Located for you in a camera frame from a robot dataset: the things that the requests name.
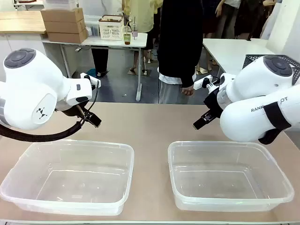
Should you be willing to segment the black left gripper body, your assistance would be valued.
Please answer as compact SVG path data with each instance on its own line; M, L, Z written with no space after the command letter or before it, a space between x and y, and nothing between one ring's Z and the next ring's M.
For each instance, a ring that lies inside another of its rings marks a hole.
M77 116L79 118L83 118L85 115L86 119L91 118L90 112L85 108L87 103L79 103L77 105L71 106L67 103L57 103L55 107L55 111L63 112L65 115L69 117Z

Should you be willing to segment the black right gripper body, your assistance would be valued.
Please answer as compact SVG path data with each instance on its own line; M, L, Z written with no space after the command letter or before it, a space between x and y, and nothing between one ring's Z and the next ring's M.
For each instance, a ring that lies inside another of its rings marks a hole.
M209 108L205 116L208 116L209 118L220 118L221 113L223 112L223 109L220 107L217 101L218 92L219 87L210 92L204 100L205 105Z

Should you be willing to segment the person's left hand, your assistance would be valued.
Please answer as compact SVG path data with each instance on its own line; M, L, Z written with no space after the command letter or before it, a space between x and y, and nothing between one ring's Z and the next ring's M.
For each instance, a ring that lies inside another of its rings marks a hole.
M181 93L186 95L186 96L191 96L194 93L194 86L190 86L190 87L185 87L181 89Z

